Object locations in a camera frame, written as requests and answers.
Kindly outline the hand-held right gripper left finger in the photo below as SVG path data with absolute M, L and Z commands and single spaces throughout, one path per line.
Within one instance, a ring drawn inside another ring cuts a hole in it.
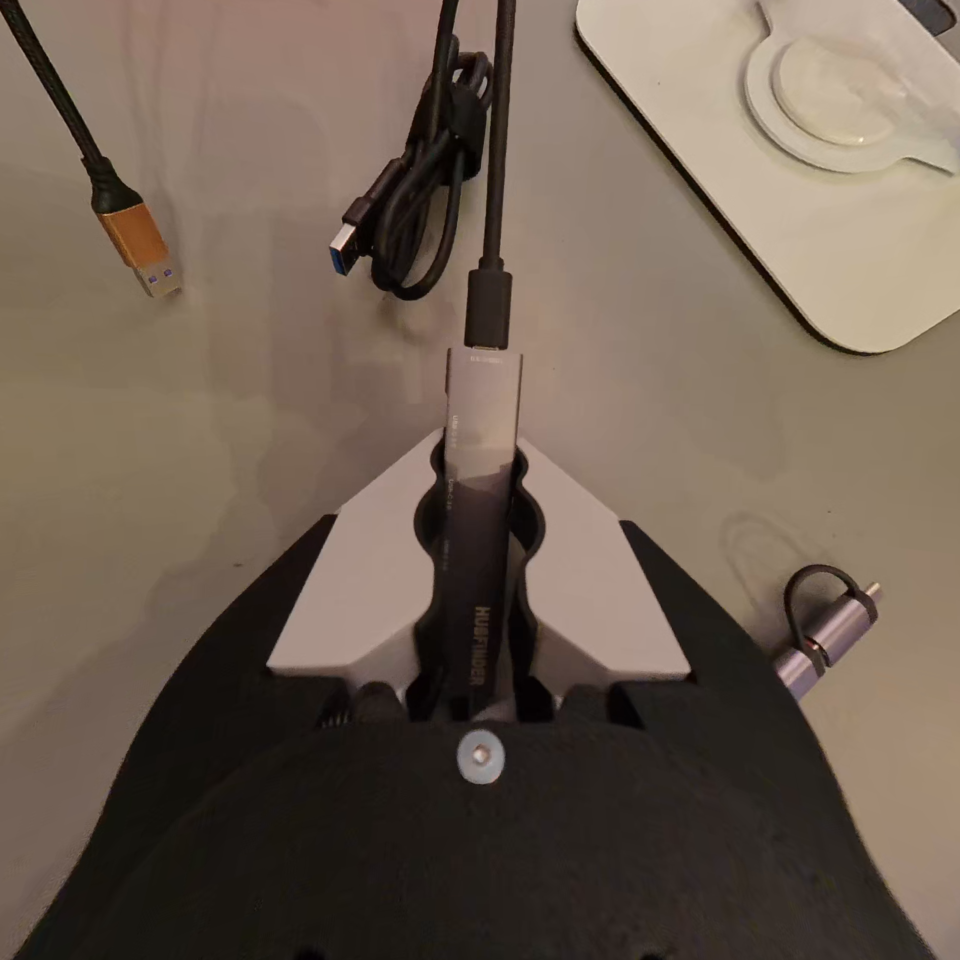
M 422 671 L 417 623 L 434 595 L 434 560 L 415 529 L 417 510 L 443 469 L 442 436 L 427 436 L 345 501 L 334 515 L 268 658 L 284 678 L 339 679 L 351 692 L 406 695 Z

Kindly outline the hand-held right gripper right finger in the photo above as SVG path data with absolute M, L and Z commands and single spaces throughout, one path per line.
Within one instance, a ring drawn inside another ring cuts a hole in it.
M 558 705 L 578 688 L 680 682 L 691 666 L 618 518 L 518 443 L 513 665 Z

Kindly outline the small dark grey usb hub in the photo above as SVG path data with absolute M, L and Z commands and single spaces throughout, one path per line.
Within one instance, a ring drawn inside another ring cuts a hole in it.
M 515 714 L 536 714 L 546 690 L 514 666 L 514 600 L 522 550 L 514 538 L 522 357 L 452 348 L 443 431 L 443 529 L 438 548 L 438 694 L 473 718 L 495 700 L 498 657 L 511 648 Z

